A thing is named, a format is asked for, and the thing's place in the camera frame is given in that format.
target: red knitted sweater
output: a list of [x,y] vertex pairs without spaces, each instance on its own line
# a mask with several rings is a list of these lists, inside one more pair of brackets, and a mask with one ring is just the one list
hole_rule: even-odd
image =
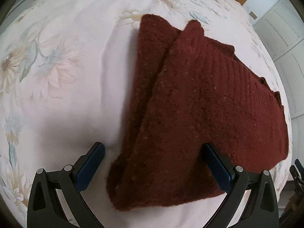
[[197,21],[181,32],[159,16],[142,17],[128,121],[107,179],[121,211],[220,195],[199,156],[206,142],[252,172],[288,154],[279,92]]

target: cabinet door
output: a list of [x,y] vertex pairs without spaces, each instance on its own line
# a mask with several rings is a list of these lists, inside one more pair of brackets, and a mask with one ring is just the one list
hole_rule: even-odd
[[290,109],[291,118],[304,114],[304,40],[275,61]]
[[275,61],[288,100],[292,127],[292,160],[304,162],[304,40]]
[[274,61],[304,38],[304,23],[289,0],[280,0],[254,28]]

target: metal screw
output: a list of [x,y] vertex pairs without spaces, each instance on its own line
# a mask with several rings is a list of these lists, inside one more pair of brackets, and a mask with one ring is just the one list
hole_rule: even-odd
[[40,168],[40,169],[37,170],[37,174],[41,174],[42,172],[43,172],[42,168]]
[[243,169],[243,167],[241,167],[241,166],[236,166],[235,167],[235,169],[238,171],[238,172],[242,172],[244,169]]
[[65,171],[70,171],[70,170],[72,170],[72,166],[70,165],[70,164],[68,164],[68,165],[66,165],[65,167],[64,167],[64,170]]
[[269,173],[268,170],[264,170],[263,173],[264,173],[266,176],[269,176],[269,175],[270,175],[270,173]]

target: blue gripper pad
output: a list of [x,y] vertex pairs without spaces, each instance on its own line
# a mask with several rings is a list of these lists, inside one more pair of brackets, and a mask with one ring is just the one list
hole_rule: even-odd
[[203,146],[203,157],[214,176],[219,188],[226,193],[229,193],[232,189],[231,181],[232,176],[225,168],[224,164],[217,156],[215,151],[211,148],[211,146],[207,143]]
[[297,169],[299,170],[301,178],[303,180],[303,178],[304,178],[304,168],[303,168],[302,164],[300,163],[300,161],[298,159],[296,159],[294,163],[295,163],[295,166],[297,167]]
[[96,147],[94,149],[92,148],[92,152],[90,152],[90,150],[87,155],[84,155],[82,156],[83,158],[80,158],[83,160],[87,158],[87,160],[83,162],[82,168],[76,175],[75,189],[78,193],[87,189],[95,172],[97,171],[101,161],[105,156],[105,146],[102,143],[99,143],[98,145],[95,143],[94,146]]

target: white bed sheet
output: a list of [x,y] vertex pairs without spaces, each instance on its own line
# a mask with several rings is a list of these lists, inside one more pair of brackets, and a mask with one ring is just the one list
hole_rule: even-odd
[[[106,177],[120,153],[136,37],[145,13],[162,16],[179,29],[191,19],[200,21],[208,37],[234,45],[236,56],[280,91],[289,155],[271,170],[279,198],[291,165],[287,98],[270,55],[238,2],[39,0],[0,36],[0,193],[24,227],[35,171],[73,164],[95,141],[105,144],[106,157],[83,197],[106,228],[199,228],[224,199],[118,212],[107,197]],[[248,194],[231,224],[240,217]]]

